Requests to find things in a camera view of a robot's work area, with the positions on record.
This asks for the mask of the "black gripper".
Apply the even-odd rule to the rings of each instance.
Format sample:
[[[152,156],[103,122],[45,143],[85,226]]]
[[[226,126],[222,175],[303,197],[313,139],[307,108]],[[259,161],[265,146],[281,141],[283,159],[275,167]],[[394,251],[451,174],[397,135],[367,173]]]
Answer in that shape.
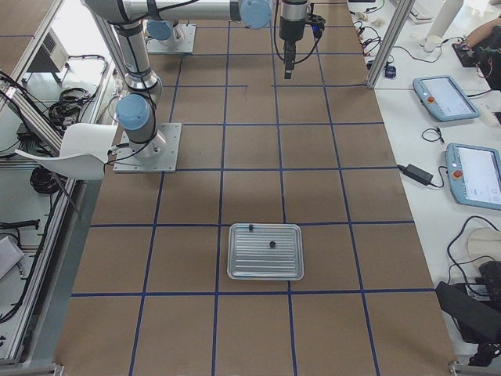
[[[291,79],[295,67],[296,42],[305,29],[305,1],[282,1],[279,36],[284,40],[284,78]]]

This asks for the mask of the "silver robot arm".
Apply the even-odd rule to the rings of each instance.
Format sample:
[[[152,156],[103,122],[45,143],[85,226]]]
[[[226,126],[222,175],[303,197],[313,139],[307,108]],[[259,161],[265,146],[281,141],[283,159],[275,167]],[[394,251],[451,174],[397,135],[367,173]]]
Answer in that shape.
[[[284,77],[290,79],[296,65],[296,44],[308,22],[308,1],[84,1],[83,5],[108,23],[118,38],[118,57],[125,65],[125,81],[135,93],[149,95],[158,86],[146,47],[142,22],[177,20],[228,20],[250,29],[269,25],[272,7],[280,19]]]

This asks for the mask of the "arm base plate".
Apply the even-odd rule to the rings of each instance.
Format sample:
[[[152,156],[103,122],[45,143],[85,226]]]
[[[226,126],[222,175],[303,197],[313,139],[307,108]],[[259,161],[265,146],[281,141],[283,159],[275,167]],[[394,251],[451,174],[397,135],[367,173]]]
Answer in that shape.
[[[150,55],[192,55],[195,34],[195,24],[178,24],[171,29],[169,39],[159,40],[150,35],[146,39],[147,51]]]
[[[118,150],[114,172],[176,172],[181,134],[181,123],[162,123],[157,126],[157,135],[143,149],[142,145],[130,143],[123,131],[121,143],[128,143],[128,147]]]

